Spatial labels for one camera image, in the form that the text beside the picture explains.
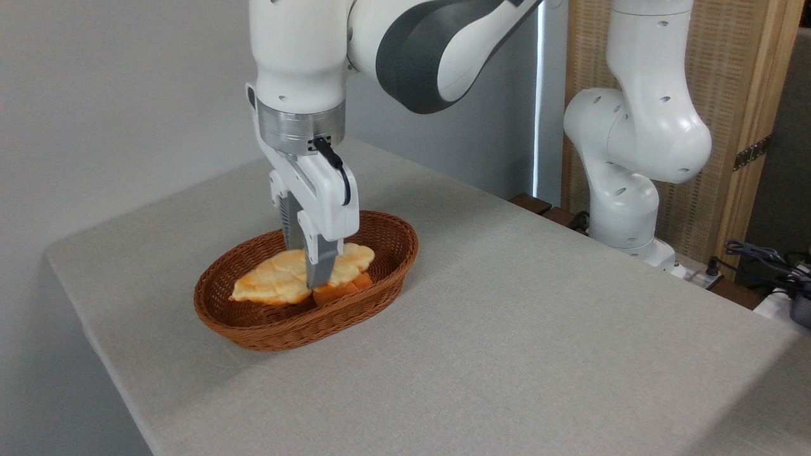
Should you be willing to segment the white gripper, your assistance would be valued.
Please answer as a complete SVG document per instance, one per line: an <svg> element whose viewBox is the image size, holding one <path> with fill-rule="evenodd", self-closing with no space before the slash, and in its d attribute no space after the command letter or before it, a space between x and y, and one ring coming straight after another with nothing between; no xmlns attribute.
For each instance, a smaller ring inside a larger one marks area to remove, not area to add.
<svg viewBox="0 0 811 456"><path fill-rule="evenodd" d="M260 149L269 159L272 204L280 211L287 250L304 250L307 286L321 288L343 253L343 239L359 230L357 183L347 164L334 167L316 148L322 139L334 149L343 139L334 126L255 125Z"/></svg>

